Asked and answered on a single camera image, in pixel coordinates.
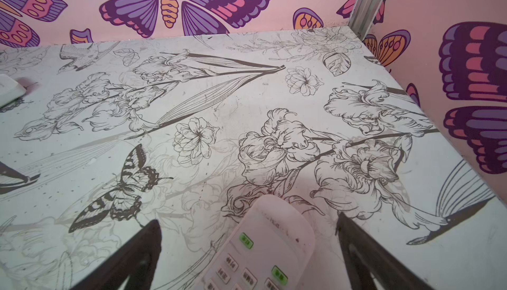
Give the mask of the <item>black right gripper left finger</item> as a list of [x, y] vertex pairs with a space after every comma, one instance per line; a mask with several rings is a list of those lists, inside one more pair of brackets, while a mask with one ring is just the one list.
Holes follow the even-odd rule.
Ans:
[[162, 250], [162, 231], [150, 221], [74, 289], [150, 289]]

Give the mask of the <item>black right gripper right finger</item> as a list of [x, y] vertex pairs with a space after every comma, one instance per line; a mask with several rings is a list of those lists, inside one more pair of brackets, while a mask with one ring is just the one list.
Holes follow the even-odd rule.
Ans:
[[352, 289], [432, 289], [344, 213], [335, 235]]

